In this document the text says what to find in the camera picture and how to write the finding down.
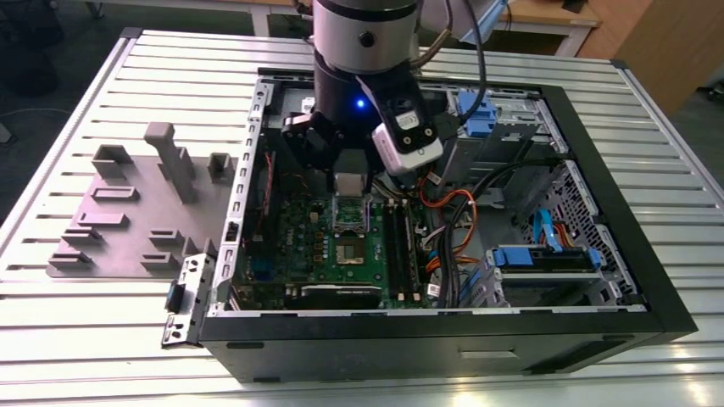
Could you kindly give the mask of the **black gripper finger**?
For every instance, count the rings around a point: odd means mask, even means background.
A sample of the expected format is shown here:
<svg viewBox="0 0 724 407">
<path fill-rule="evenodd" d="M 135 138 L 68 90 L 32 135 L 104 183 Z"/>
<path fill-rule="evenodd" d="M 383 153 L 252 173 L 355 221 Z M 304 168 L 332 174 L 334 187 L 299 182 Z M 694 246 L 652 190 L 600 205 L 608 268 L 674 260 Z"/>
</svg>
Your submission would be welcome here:
<svg viewBox="0 0 724 407">
<path fill-rule="evenodd" d="M 326 190 L 334 192 L 334 166 L 338 160 L 335 124 L 320 113 L 292 113 L 283 120 L 282 135 L 296 162 L 303 168 L 324 174 Z"/>
<path fill-rule="evenodd" d="M 364 149 L 364 158 L 367 162 L 367 173 L 363 192 L 370 193 L 378 173 L 378 153 L 374 151 L 374 148 Z"/>
</svg>

